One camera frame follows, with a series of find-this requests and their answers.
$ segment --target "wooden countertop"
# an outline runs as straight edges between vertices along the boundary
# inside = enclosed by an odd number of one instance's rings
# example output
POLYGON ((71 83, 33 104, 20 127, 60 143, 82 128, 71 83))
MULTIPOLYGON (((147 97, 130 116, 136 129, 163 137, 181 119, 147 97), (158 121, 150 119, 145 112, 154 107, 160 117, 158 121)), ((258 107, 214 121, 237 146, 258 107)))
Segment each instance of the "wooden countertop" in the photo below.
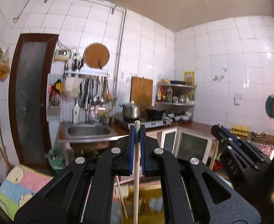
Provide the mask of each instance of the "wooden countertop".
MULTIPOLYGON (((108 126, 111 127, 116 132, 116 136, 125 136, 125 135, 129 134, 128 130, 123 129, 122 127, 118 126, 115 123, 112 123, 108 126)), ((190 122, 173 122, 171 125, 146 129, 146 132, 162 131, 164 129, 169 129, 169 128, 177 127, 177 126, 196 130, 196 131, 203 132, 206 134, 211 134, 211 129, 212 129, 211 125, 206 125, 206 124, 201 124, 201 123, 196 123, 196 122, 190 121, 190 122)), ((61 122, 59 125, 59 141, 66 141, 66 139, 64 137, 65 136, 64 129, 65 129, 65 122, 61 122)))

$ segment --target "round cutting board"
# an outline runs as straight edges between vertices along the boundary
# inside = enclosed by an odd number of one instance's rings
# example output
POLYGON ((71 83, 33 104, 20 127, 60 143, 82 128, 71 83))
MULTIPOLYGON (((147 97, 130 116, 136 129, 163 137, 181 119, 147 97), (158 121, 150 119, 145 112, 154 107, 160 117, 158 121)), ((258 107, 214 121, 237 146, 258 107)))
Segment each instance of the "round cutting board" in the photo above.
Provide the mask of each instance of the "round cutting board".
POLYGON ((92 68, 100 68, 99 61, 104 67, 109 61, 109 51, 106 46, 100 43, 91 44, 84 51, 84 61, 92 68))

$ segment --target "metal screw cap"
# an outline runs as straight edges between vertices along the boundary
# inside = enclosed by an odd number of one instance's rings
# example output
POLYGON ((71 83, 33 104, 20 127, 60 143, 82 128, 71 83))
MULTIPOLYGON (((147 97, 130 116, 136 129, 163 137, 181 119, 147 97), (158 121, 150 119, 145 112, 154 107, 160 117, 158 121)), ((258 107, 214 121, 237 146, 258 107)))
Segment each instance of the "metal screw cap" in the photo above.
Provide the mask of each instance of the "metal screw cap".
POLYGON ((192 157, 190 159, 190 163, 192 163, 193 165, 197 165, 197 164, 199 164, 199 159, 196 157, 192 157))
POLYGON ((120 148, 119 147, 113 147, 112 149, 111 149, 111 152, 112 153, 114 153, 114 154, 117 154, 117 153, 120 153, 120 148))
POLYGON ((75 160, 75 163, 77 163, 77 164, 82 164, 84 162, 85 162, 85 159, 82 156, 77 157, 76 160, 75 160))
POLYGON ((154 150, 154 152, 155 152, 156 154, 162 154, 162 153, 164 152, 164 150, 163 150, 162 148, 156 148, 156 149, 154 150))

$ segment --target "glass cabinet door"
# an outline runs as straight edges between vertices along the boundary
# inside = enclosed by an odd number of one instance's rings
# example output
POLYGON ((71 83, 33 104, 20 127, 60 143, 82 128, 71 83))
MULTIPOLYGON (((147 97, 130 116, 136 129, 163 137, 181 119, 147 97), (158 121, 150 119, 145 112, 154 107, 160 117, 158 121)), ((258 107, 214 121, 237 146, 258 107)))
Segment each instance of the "glass cabinet door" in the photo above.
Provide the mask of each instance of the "glass cabinet door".
POLYGON ((177 129, 164 130, 161 138, 161 148, 173 153, 177 129))
POLYGON ((178 135, 176 157, 186 161, 196 157, 206 164, 212 145, 212 138, 187 129, 180 130, 178 135))

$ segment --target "wooden door frame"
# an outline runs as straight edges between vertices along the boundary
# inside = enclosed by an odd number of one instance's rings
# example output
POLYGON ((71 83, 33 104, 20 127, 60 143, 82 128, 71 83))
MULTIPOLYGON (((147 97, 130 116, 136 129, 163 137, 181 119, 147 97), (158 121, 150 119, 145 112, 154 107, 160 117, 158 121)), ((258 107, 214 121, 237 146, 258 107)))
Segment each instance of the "wooden door frame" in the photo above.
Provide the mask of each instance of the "wooden door frame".
POLYGON ((43 61, 42 75, 41 75, 41 88, 40 88, 40 104, 43 103, 40 107, 40 120, 42 124, 42 132, 43 132, 43 145, 44 151, 48 152, 51 149, 51 140, 49 136, 49 124, 47 122, 46 116, 46 91, 47 91, 47 77, 48 73, 50 73, 53 54, 55 51, 56 43, 58 40, 58 35, 52 34, 20 34, 19 40, 17 42, 17 46, 15 49, 14 57, 12 60, 11 66, 11 74, 8 88, 8 110, 9 110, 9 120, 12 138, 14 142, 14 146, 16 149, 16 153, 19 159, 20 164, 27 165, 28 167, 33 168, 45 168, 48 165, 45 164, 32 164, 27 163, 25 161, 20 138, 18 134, 17 127, 17 115, 16 115, 16 82, 17 82, 17 70, 19 65, 19 59, 21 55, 21 51, 23 45, 26 42, 47 42, 45 57, 43 61))

